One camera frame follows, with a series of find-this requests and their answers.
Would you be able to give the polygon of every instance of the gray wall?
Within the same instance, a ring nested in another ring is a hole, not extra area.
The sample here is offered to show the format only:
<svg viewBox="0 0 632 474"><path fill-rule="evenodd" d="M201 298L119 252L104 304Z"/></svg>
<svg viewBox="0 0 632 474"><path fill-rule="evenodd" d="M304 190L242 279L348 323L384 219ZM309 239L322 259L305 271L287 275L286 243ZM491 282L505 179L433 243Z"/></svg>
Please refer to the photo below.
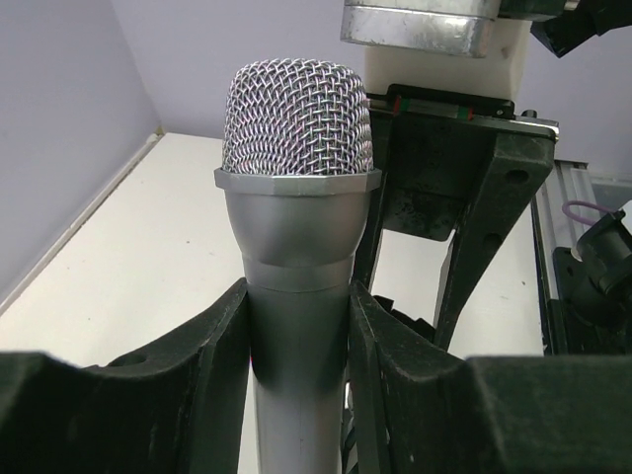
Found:
<svg viewBox="0 0 632 474"><path fill-rule="evenodd" d="M158 124L110 2L2 2L0 300Z"/></svg>
<svg viewBox="0 0 632 474"><path fill-rule="evenodd" d="M345 63L343 0L112 0L147 91L169 131L222 136L235 72L274 57Z"/></svg>
<svg viewBox="0 0 632 474"><path fill-rule="evenodd" d="M343 0L113 0L168 130L220 137L226 90L242 65L317 57L358 71L361 49L338 40ZM632 28L557 59L535 39L518 99L563 127L559 157L632 172Z"/></svg>

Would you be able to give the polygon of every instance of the microphone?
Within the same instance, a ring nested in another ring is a hole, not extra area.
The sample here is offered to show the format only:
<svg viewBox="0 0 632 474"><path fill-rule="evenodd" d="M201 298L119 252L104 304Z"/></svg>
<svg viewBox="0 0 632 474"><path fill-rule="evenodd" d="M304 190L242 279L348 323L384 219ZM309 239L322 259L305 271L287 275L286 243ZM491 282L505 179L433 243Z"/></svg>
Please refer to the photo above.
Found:
<svg viewBox="0 0 632 474"><path fill-rule="evenodd" d="M348 67L239 70L227 98L224 189L251 308L262 474L338 474L349 283L373 169L367 98Z"/></svg>

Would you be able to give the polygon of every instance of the silver microphone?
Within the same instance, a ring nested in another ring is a hole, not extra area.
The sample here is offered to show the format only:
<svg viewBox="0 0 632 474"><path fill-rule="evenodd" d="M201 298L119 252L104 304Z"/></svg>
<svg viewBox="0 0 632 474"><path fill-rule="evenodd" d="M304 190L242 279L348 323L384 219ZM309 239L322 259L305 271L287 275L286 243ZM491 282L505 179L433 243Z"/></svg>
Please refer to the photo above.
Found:
<svg viewBox="0 0 632 474"><path fill-rule="evenodd" d="M337 474L349 282L373 170L366 94L349 68L284 59L230 86L222 167L251 305L262 474Z"/></svg>

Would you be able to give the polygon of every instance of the purple cable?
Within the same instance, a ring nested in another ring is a hole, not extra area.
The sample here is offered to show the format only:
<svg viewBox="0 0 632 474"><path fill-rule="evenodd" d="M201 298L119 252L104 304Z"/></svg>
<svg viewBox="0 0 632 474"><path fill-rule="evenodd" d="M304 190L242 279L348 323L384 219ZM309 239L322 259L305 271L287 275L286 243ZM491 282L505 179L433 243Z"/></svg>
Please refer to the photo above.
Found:
<svg viewBox="0 0 632 474"><path fill-rule="evenodd" d="M581 217L580 215L571 212L572 205L598 210L599 212L602 212L604 214L610 214L611 212L614 212L614 210L610 209L609 207L605 207L599 204L593 204L592 202L587 202L585 200L569 200L568 202L564 202L564 205L562 206L562 212L564 212L564 215L584 225L593 226L596 224L596 221L588 219L586 217Z"/></svg>

